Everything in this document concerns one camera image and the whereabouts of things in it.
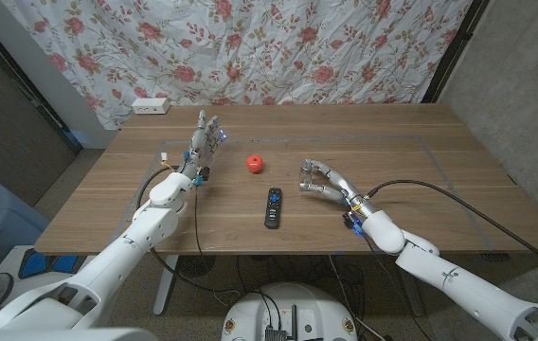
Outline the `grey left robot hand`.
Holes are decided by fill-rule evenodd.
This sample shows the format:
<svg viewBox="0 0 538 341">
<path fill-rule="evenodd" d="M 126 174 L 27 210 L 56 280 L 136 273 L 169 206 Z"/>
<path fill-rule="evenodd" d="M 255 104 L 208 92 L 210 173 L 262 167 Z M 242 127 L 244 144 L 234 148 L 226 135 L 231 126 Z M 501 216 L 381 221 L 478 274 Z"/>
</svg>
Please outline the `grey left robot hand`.
<svg viewBox="0 0 538 341">
<path fill-rule="evenodd" d="M 209 177 L 209 164 L 219 145 L 226 140 L 226 134 L 220 128 L 217 116 L 206 118 L 201 110 L 188 150 L 184 153 L 184 161 L 178 172 L 187 176 L 191 182 L 199 186 Z"/>
</svg>

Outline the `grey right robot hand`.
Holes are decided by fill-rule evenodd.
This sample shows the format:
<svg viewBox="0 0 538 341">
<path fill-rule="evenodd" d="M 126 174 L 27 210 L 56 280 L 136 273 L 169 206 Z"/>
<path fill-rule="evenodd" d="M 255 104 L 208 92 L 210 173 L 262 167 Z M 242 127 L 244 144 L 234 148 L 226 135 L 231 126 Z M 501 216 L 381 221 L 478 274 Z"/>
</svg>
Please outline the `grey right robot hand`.
<svg viewBox="0 0 538 341">
<path fill-rule="evenodd" d="M 313 183 L 313 174 L 318 173 L 326 177 L 333 187 Z M 315 191 L 326 198 L 348 206 L 362 217 L 368 218 L 378 211 L 346 177 L 320 161 L 305 159 L 299 171 L 300 191 Z"/>
</svg>

